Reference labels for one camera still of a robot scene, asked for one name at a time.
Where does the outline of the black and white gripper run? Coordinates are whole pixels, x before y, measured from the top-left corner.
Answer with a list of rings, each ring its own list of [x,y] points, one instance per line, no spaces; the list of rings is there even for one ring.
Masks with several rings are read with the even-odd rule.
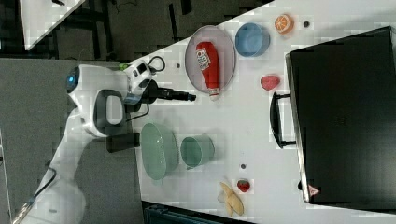
[[[143,60],[128,63],[123,70],[127,75],[127,96],[124,98],[126,112],[135,112],[140,106],[143,93],[158,70]],[[185,91],[159,88],[158,97],[164,100],[194,101],[196,96]]]

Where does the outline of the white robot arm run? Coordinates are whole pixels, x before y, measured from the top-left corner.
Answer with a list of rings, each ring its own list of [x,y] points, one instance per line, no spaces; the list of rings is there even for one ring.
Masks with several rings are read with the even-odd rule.
[[[156,99],[193,101],[194,94],[160,88],[158,72],[144,61],[124,69],[80,64],[67,76],[66,89],[75,107],[35,194],[11,219],[12,224],[79,224],[86,210],[75,173],[86,146],[100,138],[126,139],[126,114],[132,106]]]

